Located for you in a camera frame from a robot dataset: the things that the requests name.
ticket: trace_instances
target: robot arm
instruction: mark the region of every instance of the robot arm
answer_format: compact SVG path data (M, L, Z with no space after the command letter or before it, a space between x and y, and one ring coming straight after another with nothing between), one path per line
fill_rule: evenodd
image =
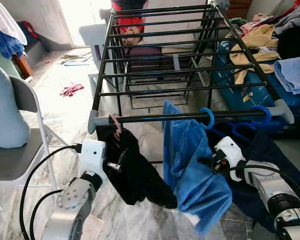
M213 160L204 160L216 171L237 166L259 166L279 168L269 162L248 160L243 157L241 149L229 137L224 137L214 147L216 155ZM290 185L277 172L262 168L238 168L229 173L234 181L246 181L258 190L259 196L274 218L274 227L281 240L300 240L300 198Z
M80 240L83 224L91 212L96 192L108 178L103 171L106 143L82 143L80 178L74 178L58 196L56 208L45 225L41 240Z

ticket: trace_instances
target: white wall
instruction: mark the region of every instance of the white wall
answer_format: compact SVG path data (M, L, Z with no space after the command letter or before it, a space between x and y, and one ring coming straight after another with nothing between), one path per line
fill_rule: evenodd
M37 33L58 44L72 44L58 0L0 1L16 21L31 23Z
M270 14L281 0L252 0L246 15L248 21L252 20L255 14Z

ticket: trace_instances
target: marble floor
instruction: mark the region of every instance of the marble floor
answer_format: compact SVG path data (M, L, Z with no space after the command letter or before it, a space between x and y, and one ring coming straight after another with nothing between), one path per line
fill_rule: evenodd
M44 122L68 144L80 143L83 139L96 139L96 135L87 133L87 120L92 106L92 95L87 74L95 73L91 61L85 66L63 66L58 64L64 51L51 52L40 62L34 71L34 80L30 82L39 98ZM72 83L83 84L84 89L72 97L60 96L60 91ZM188 105L180 107L183 111L198 111L199 106L193 95ZM131 109L130 100L122 96L122 109L125 115L147 114L147 109ZM107 96L101 101L100 115L117 113L117 100ZM151 108L150 113L161 113L162 108ZM36 126L33 114L23 113L31 127ZM160 122L128 123L129 129L139 140L140 152L149 161L163 158L163 136ZM80 158L69 150L54 156L52 164L60 189L78 173ZM162 165L156 165L162 175ZM33 177L33 184L48 182L48 168L43 166ZM26 195L24 216L29 223L32 208L38 199L49 189L31 188ZM19 204L21 189L0 188L0 240L21 240L19 227ZM35 219L35 236L41 238L45 223L52 213L53 198L47 199L38 209ZM161 208L147 200L134 206L124 203L114 187L108 183L100 189L92 206L91 214L104 221L98 240L247 240L252 236L252 221L233 205L205 238L194 231L191 221L177 210Z

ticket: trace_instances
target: black cloth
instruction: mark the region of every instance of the black cloth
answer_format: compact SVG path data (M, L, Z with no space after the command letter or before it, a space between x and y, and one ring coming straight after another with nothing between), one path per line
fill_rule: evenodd
M246 126L237 128L237 132L249 138L251 142L247 142L234 135L232 133L232 127L229 127L226 123L218 123L213 128L230 136L241 148L242 154L247 161L254 160L273 163L277 165L282 172L292 177L292 179L300 186L300 171L287 159L279 147L261 128L258 128L256 132ZM210 148L214 149L214 146L222 139L222 137L213 130L206 130L206 134ZM226 179L232 191L232 201L238 208L245 215L256 222L259 222L270 232L275 233L274 219L265 208L256 188L242 181L237 182L229 178Z
M147 198L150 202L167 209L177 207L177 198L171 188L159 176L157 170L139 152L138 140L123 128L118 141L113 133L116 126L98 126L98 140L106 142L106 160L103 170L108 179L128 205L134 205ZM121 165L121 172L107 166L107 163Z
M277 51L282 59L300 57L300 26L289 28L279 36Z
M122 10L142 9L147 0L111 0L119 5Z

